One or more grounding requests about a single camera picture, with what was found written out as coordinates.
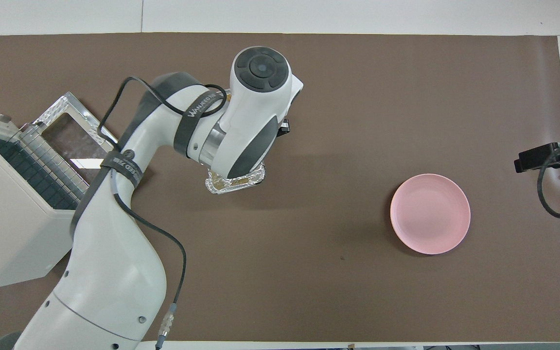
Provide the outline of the aluminium foil tray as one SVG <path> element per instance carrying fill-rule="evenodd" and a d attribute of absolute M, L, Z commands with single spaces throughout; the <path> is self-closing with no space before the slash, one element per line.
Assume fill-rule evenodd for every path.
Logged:
<path fill-rule="evenodd" d="M 262 161 L 250 173 L 236 178 L 224 178 L 211 169 L 207 169 L 207 173 L 205 187 L 210 193 L 221 195 L 258 186 L 266 177 L 266 166 Z"/>

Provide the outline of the glass oven door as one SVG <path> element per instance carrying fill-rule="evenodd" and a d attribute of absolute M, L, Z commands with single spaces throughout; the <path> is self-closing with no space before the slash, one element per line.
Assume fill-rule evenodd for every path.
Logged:
<path fill-rule="evenodd" d="M 37 132 L 34 155 L 75 208 L 113 149 L 97 133 L 99 120 L 73 93 L 66 92 L 30 126 Z"/>

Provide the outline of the white toaster oven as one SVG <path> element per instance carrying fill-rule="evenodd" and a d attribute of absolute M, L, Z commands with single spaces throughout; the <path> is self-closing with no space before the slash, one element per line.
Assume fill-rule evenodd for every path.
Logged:
<path fill-rule="evenodd" d="M 20 133 L 0 114 L 0 287 L 44 277 L 70 251 L 75 209 L 54 209 L 18 173 Z"/>

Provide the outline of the brown paper table mat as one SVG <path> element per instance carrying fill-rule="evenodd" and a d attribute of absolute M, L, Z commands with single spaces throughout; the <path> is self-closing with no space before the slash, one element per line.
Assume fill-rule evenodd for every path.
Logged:
<path fill-rule="evenodd" d="M 83 34 L 0 37 L 0 113 L 33 122 L 69 91 L 97 118 L 129 76 L 228 86 L 245 47 L 282 53 L 304 89 L 259 186 L 223 195 L 160 148 L 133 209 L 175 235 L 187 275 L 173 341 L 560 342 L 560 219 L 518 153 L 560 141 L 554 37 Z M 454 181 L 465 239 L 417 253 L 390 202 Z"/>

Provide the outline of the pink round plate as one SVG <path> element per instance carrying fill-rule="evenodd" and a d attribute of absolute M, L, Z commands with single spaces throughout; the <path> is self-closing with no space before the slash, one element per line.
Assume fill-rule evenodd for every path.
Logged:
<path fill-rule="evenodd" d="M 439 255 L 459 246 L 471 223 L 464 191 L 451 179 L 420 174 L 403 181 L 390 202 L 396 237 L 417 253 Z"/>

